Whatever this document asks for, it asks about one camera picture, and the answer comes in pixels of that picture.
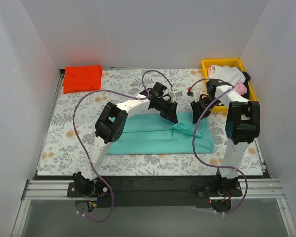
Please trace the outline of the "teal t shirt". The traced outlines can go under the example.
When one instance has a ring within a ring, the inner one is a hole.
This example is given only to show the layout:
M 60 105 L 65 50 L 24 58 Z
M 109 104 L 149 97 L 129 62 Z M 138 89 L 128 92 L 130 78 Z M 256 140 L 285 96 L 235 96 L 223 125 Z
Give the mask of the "teal t shirt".
M 193 153 L 195 124 L 192 112 L 177 114 L 173 124 L 159 114 L 136 114 L 127 119 L 122 136 L 108 150 L 109 155 Z

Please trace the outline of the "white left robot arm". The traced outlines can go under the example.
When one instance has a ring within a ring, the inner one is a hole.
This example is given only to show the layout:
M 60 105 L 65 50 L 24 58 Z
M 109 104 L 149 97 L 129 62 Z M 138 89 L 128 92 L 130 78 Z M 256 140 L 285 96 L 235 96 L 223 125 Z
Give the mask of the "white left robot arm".
M 72 122 L 74 132 L 86 153 L 90 169 L 82 169 L 75 173 L 73 178 L 76 190 L 83 197 L 106 194 L 108 190 L 111 190 L 110 185 L 97 173 L 96 167 L 101 166 L 110 146 L 122 136 L 128 118 L 142 111 L 156 109 L 162 118 L 173 124 L 178 123 L 175 99 L 182 96 L 182 93 L 170 89 L 168 94 L 165 94 L 166 90 L 167 87 L 159 82 L 151 89 L 144 89 L 137 96 L 105 90 L 105 92 L 121 95 L 129 100 L 118 104 L 106 103 L 95 123 L 95 139 L 91 153 L 86 149 L 76 128 L 75 115 L 82 100 L 78 102 L 74 109 Z

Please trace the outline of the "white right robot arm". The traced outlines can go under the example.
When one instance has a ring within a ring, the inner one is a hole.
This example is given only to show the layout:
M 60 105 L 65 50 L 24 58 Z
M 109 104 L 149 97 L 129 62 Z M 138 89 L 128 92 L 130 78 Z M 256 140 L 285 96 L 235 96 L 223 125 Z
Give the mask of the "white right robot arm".
M 260 104 L 239 95 L 235 86 L 221 79 L 206 79 L 207 95 L 195 95 L 191 103 L 193 124 L 210 115 L 210 110 L 218 103 L 227 107 L 225 132 L 228 138 L 222 164 L 214 165 L 216 174 L 203 185 L 197 186 L 200 196 L 210 194 L 224 196 L 239 192 L 240 163 L 248 146 L 260 134 Z

